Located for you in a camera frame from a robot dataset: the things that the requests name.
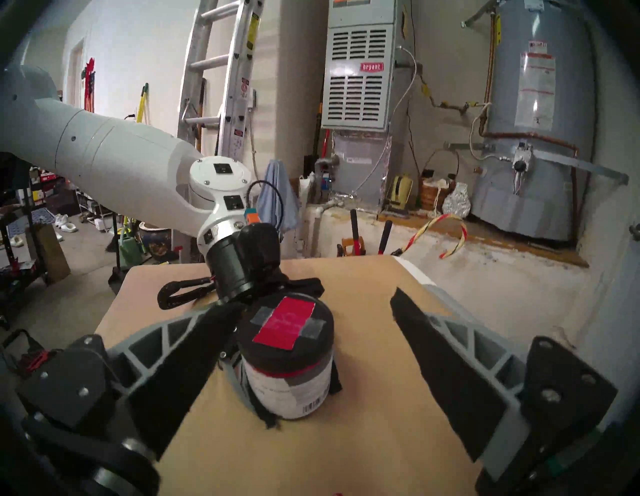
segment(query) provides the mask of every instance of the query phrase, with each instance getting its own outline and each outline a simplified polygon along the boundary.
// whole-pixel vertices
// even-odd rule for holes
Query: ladder
[[[253,68],[253,49],[262,17],[264,0],[236,0],[218,7],[218,0],[201,0],[196,13],[187,52],[180,96],[178,138],[195,146],[198,125],[218,130],[217,155],[242,161],[245,115]],[[205,59],[211,25],[236,16],[228,55]],[[202,90],[202,73],[227,67],[220,115],[198,116],[196,105]]]

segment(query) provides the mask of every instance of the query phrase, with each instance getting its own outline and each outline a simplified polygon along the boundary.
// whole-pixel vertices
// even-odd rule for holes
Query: blue towel
[[[300,201],[294,193],[287,169],[281,160],[271,160],[264,175],[264,180],[272,183],[282,196],[284,202],[284,219],[280,227],[280,234],[298,227],[300,219],[298,211],[300,210]],[[278,195],[268,184],[261,184],[262,189],[258,196],[257,210],[260,220],[270,224],[278,225],[280,220],[280,201]]]

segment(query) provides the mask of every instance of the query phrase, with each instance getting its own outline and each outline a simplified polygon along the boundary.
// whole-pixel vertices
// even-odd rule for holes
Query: bryant logo
[[[360,64],[360,72],[382,72],[384,69],[384,62],[363,62]]]

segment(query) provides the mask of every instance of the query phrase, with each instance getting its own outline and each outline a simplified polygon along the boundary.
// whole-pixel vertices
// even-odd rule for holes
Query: white wall
[[[197,5],[197,0],[93,0],[68,30],[63,74],[71,50],[84,39],[83,63],[95,59],[95,112],[118,118],[137,113],[140,91],[149,83],[148,124],[175,135]]]
[[[282,0],[276,156],[289,177],[302,174],[312,155],[324,79],[328,0]]]
[[[66,37],[66,28],[36,31],[31,34],[24,57],[24,64],[46,70],[58,90],[63,87],[62,54]]]
[[[489,17],[479,19],[472,28],[461,29],[460,21],[471,16],[486,0],[447,0],[426,2],[414,0],[416,58],[424,65],[424,79],[437,103],[463,105],[466,101],[484,98],[489,60]],[[420,91],[420,81],[410,93],[411,128],[415,155],[420,170],[431,153],[442,148],[444,141],[465,143],[474,117],[480,109],[470,109],[460,116],[455,110],[434,108]],[[468,152],[461,152],[458,180],[470,185],[472,191],[476,162]],[[456,172],[453,154],[437,153],[429,163],[435,177]],[[409,146],[405,147],[403,171],[417,172]]]
[[[228,3],[221,0],[219,5]],[[93,0],[67,34],[63,60],[84,39],[83,58],[95,58],[95,112],[123,118],[137,112],[140,90],[149,83],[148,124],[177,132],[180,84],[198,0]],[[259,175],[270,159],[285,162],[290,177],[302,173],[311,153],[316,109],[324,74],[328,5],[325,0],[266,0],[254,54],[253,114]],[[234,18],[215,22],[207,57],[228,53]],[[204,72],[204,114],[217,115],[225,69]],[[204,130],[202,152],[212,155],[216,131]],[[250,142],[244,163],[252,168]]]
[[[589,279],[580,288],[563,326],[579,344],[595,318],[628,246],[628,227],[640,222],[640,89],[614,41],[593,22],[598,83],[598,129],[594,162],[629,175],[628,186],[591,178],[582,219],[579,253],[589,262]]]

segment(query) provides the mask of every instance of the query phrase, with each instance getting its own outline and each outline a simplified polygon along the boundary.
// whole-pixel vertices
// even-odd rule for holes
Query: cardboard surface
[[[47,268],[47,274],[51,282],[62,281],[65,277],[71,274],[69,264],[65,254],[62,251],[62,247],[56,238],[56,232],[51,224],[34,224],[33,228],[36,232],[36,236],[40,241],[40,247],[42,248],[42,258],[44,265]],[[27,246],[29,248],[29,256],[31,260],[37,259],[36,247],[33,244],[33,236],[31,235],[31,229],[27,226],[25,230],[25,237],[27,239]]]
[[[321,279],[343,391],[312,415],[267,430],[216,371],[157,464],[160,494],[475,495],[481,466],[435,403],[389,300],[400,287],[422,310],[450,312],[393,257],[283,260],[281,267],[292,279]],[[131,269],[96,332],[110,347],[189,310],[160,310],[158,290],[208,274],[204,264]]]

